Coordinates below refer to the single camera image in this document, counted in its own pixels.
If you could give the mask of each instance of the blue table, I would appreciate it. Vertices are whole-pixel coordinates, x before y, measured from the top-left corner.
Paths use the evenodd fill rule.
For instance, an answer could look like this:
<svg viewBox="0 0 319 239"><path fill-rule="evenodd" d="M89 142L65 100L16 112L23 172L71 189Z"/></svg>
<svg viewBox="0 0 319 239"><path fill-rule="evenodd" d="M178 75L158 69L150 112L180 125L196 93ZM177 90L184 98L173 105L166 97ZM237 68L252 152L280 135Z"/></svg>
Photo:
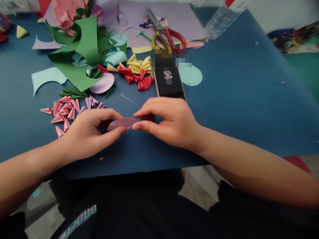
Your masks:
<svg viewBox="0 0 319 239"><path fill-rule="evenodd" d="M215 11L198 9L204 25ZM31 74L53 64L47 57L51 51L31 47L36 35L43 41L52 39L45 24L36 23L35 14L10 16L10 19L30 35L17 39L14 26L8 42L0 43L2 161L57 138L55 125L50 123L52 116L39 109L52 107L64 87L57 82L47 83L32 97ZM144 59L149 54L137 57ZM201 84L184 85L188 104L200 124L279 156L319 153L318 107L248 11L217 40L200 49L190 49L188 57L203 73ZM129 85L124 77L115 74L115 80L116 88L108 99L104 94L94 97L125 117L131 117L138 108L121 94L140 106L156 96L154 85L139 92L137 85ZM206 163L191 152L166 145L147 133L130 130L112 146L60 169L54 177L87 178Z"/></svg>

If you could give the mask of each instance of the scissor blade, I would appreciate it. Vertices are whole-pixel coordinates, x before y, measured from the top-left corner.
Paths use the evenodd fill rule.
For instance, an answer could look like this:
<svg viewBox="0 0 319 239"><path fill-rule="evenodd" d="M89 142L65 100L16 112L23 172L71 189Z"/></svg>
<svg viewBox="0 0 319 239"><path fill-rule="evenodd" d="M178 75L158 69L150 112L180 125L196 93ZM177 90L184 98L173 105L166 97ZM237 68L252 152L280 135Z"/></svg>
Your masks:
<svg viewBox="0 0 319 239"><path fill-rule="evenodd" d="M163 27L160 22L157 20L156 16L154 15L154 13L152 12L152 10L148 7L148 6L145 6L145 10L147 12L147 14L149 15L150 17L150 20L152 21L153 25L155 26L155 28L158 30L158 31L161 31L161 30L164 30L165 27Z"/></svg>

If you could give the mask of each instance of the needle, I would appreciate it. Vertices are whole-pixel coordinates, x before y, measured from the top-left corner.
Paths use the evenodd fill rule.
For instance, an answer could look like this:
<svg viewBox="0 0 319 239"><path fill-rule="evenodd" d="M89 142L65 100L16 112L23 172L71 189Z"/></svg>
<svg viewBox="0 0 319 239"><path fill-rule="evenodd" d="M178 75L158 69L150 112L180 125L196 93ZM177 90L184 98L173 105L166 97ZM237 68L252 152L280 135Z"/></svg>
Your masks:
<svg viewBox="0 0 319 239"><path fill-rule="evenodd" d="M135 104L133 101L131 101L134 105L136 105L138 108L141 109L141 107L139 107L137 104Z"/></svg>

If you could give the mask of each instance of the left hand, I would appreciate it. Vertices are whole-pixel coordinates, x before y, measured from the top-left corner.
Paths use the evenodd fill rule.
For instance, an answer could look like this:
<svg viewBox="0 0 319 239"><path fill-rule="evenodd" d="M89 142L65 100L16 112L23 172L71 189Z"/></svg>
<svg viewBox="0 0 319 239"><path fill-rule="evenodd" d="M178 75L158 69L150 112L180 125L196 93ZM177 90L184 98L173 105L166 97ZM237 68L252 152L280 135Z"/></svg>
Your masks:
<svg viewBox="0 0 319 239"><path fill-rule="evenodd" d="M59 138L59 148L66 163L88 158L108 147L126 131L125 127L118 127L110 132L101 134L97 127L102 121L116 120L122 116L113 109L84 110L72 123L69 130Z"/></svg>

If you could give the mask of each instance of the mobile phone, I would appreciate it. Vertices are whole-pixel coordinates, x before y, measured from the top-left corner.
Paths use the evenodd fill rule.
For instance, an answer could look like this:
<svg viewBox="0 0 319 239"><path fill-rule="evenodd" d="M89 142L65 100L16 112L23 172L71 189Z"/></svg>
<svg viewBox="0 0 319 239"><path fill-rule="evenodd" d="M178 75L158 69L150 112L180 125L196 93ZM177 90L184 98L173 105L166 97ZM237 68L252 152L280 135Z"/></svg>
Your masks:
<svg viewBox="0 0 319 239"><path fill-rule="evenodd" d="M182 98L186 101L177 67L156 66L153 76L158 97Z"/></svg>

